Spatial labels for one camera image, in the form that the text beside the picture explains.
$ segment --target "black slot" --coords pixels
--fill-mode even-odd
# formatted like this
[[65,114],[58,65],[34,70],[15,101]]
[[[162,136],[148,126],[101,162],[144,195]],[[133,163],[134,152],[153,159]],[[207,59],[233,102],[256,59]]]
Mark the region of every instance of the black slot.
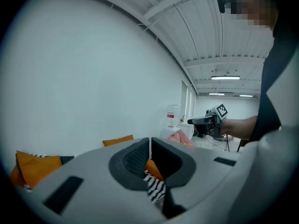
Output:
[[230,159],[224,159],[224,158],[221,158],[221,157],[215,158],[214,161],[219,162],[219,163],[223,163],[223,164],[226,164],[226,165],[229,165],[229,166],[234,166],[235,163],[237,162],[237,161],[233,161],[233,160],[230,160]]
[[82,182],[82,178],[70,176],[43,204],[57,214],[61,214]]

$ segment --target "black cable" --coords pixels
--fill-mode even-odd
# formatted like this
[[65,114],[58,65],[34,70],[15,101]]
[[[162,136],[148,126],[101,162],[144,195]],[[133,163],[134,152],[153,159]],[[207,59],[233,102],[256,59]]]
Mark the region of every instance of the black cable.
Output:
[[193,44],[194,44],[194,48],[195,48],[197,57],[198,57],[198,59],[199,59],[198,51],[197,51],[197,48],[196,48],[196,46],[195,46],[195,42],[194,42],[194,39],[193,39],[193,37],[192,37],[192,35],[191,35],[191,32],[190,32],[190,30],[189,30],[189,28],[188,28],[188,26],[187,26],[187,23],[185,22],[185,20],[184,20],[182,14],[179,12],[177,6],[176,6],[175,4],[173,4],[173,6],[176,8],[176,10],[178,11],[178,13],[180,14],[181,18],[183,19],[183,21],[184,21],[184,23],[185,23],[185,25],[186,25],[186,27],[187,27],[187,29],[188,29],[188,32],[189,32],[190,37],[191,37],[191,39],[192,39],[192,42],[193,42]]
[[209,141],[208,139],[204,138],[205,140],[207,140],[208,142],[210,142],[211,144],[215,145],[216,147],[220,148],[221,150],[223,150],[221,147],[219,147],[218,145],[212,143],[211,141]]
[[229,144],[228,144],[228,135],[226,135],[226,145],[227,145],[227,147],[228,147],[228,151],[230,152]]
[[220,13],[220,17],[221,17],[221,29],[222,29],[222,45],[221,45],[221,56],[222,56],[222,52],[223,52],[223,24],[222,24],[222,15]]

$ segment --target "human arm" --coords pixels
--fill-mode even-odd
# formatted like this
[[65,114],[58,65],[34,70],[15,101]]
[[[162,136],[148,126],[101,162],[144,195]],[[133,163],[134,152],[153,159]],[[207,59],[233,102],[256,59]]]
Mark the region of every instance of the human arm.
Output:
[[220,135],[228,134],[233,137],[249,140],[256,125],[257,116],[248,119],[224,119],[221,123]]

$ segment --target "pink cloth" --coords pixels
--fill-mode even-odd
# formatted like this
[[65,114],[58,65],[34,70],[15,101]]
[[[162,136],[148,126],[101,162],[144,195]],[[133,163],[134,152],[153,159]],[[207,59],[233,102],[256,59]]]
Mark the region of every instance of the pink cloth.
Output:
[[180,139],[179,139],[179,134],[176,132],[176,133],[173,133],[169,138],[168,140],[170,141],[173,141],[173,142],[177,142],[177,143],[180,143]]
[[171,136],[169,136],[167,138],[167,140],[174,141],[174,142],[181,143],[181,144],[192,144],[194,146],[194,144],[191,142],[191,140],[188,139],[188,137],[185,135],[185,133],[181,130],[173,133]]

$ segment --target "ceiling light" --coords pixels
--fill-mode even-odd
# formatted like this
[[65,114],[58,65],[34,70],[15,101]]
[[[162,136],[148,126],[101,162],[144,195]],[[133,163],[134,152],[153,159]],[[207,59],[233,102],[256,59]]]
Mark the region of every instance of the ceiling light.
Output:
[[253,97],[253,95],[240,95],[240,97]]
[[224,94],[221,94],[221,93],[209,93],[209,95],[224,95]]
[[212,77],[212,80],[240,80],[239,76],[220,76]]

